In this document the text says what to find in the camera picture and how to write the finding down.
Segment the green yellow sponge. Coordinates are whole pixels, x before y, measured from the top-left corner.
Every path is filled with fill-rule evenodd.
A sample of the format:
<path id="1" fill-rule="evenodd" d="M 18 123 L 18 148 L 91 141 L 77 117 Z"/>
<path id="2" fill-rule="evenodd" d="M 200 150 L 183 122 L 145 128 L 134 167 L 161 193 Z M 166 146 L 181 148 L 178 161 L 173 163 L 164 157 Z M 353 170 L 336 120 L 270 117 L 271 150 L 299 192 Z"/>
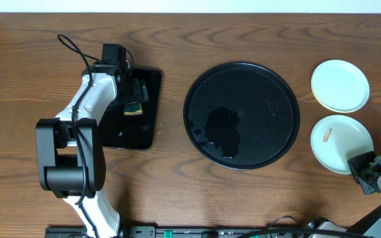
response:
<path id="1" fill-rule="evenodd" d="M 124 107 L 125 116 L 136 116 L 136 115 L 141 115 L 142 113 L 143 113 L 143 110 L 142 110 L 141 103 L 128 104 Z"/>

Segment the yellow plate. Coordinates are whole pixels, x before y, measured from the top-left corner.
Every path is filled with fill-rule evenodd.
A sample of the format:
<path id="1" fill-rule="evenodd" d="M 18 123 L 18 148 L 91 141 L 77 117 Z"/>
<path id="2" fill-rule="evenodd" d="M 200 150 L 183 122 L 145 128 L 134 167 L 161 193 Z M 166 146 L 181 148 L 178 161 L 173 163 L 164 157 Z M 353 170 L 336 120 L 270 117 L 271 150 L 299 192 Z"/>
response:
<path id="1" fill-rule="evenodd" d="M 323 89 L 311 86 L 311 90 L 312 90 L 314 98 L 320 105 L 322 105 L 324 108 L 330 111 L 334 111 L 333 108 L 331 108 L 328 104 L 324 103 L 324 101 L 322 100 L 323 94 L 325 92 Z"/>

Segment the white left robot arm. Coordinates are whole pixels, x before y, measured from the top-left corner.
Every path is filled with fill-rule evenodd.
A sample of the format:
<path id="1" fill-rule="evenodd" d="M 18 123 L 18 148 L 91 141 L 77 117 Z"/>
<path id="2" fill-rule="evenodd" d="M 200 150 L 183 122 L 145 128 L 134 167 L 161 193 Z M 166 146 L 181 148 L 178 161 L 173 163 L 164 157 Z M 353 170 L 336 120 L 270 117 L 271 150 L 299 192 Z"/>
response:
<path id="1" fill-rule="evenodd" d="M 153 144 L 162 74 L 153 69 L 82 73 L 81 86 L 54 118 L 36 124 L 40 186 L 68 203 L 85 226 L 48 228 L 46 237 L 125 237 L 103 188 L 104 149 Z"/>

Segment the light green plate with stain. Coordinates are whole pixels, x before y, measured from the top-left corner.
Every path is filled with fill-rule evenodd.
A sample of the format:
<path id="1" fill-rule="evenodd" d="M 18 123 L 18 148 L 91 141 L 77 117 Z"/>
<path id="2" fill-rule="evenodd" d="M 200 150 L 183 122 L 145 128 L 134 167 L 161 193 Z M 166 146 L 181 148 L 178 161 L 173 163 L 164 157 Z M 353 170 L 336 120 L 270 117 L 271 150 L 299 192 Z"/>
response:
<path id="1" fill-rule="evenodd" d="M 357 66 L 339 59 L 319 64 L 312 73 L 310 85 L 325 91 L 322 100 L 334 112 L 355 112 L 367 103 L 370 96 L 365 74 Z"/>

